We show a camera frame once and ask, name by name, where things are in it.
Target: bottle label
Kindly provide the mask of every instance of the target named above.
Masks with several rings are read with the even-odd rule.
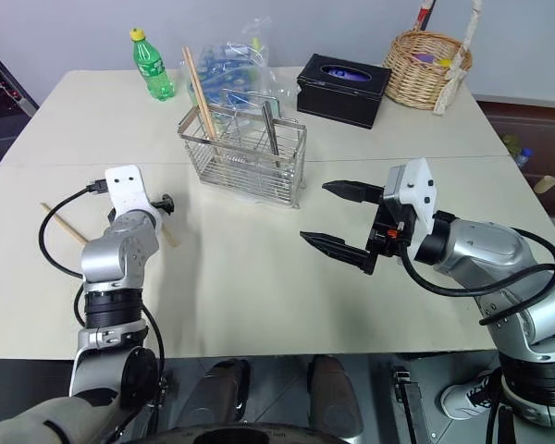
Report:
[[[138,63],[138,69],[144,77],[154,77],[165,72],[163,59],[159,58],[154,63]]]

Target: black tissue box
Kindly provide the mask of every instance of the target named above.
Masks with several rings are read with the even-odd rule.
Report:
[[[298,76],[301,113],[371,129],[391,70],[314,54]]]

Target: white sneaker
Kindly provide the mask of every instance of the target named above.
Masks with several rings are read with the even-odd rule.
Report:
[[[450,386],[440,395],[442,410],[450,419],[462,421],[486,412],[491,407],[488,390],[490,371],[466,384]]]

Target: metal wire basket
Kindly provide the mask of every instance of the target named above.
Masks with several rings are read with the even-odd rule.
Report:
[[[306,127],[273,118],[273,154],[262,116],[217,105],[209,108],[216,140],[207,138],[197,106],[180,121],[178,131],[200,181],[299,208]]]

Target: wooden chopstick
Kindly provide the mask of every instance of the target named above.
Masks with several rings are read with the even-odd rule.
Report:
[[[207,102],[205,101],[205,96],[204,96],[204,90],[202,90],[202,84],[200,83],[200,79],[197,75],[197,71],[195,70],[195,65],[193,64],[193,58],[191,57],[191,51],[189,49],[189,46],[183,46],[183,58],[185,59],[185,63],[187,63],[187,67],[189,68],[189,72],[191,74],[191,83],[193,84],[193,91],[195,92],[195,98],[197,100],[197,104],[200,107],[200,114],[202,115],[202,118],[203,118],[203,124],[205,125],[208,139],[215,140],[216,130],[214,129],[214,123],[212,122],[212,115],[210,114],[210,110],[207,107]]]
[[[45,202],[41,202],[41,206],[47,213],[52,211],[49,205]],[[80,245],[86,245],[86,243],[88,242],[87,239],[84,236],[82,236],[76,229],[74,229],[68,222],[66,222],[58,215],[53,215],[53,218],[57,223],[57,225],[63,228],[70,236],[72,236],[76,241],[78,241]]]

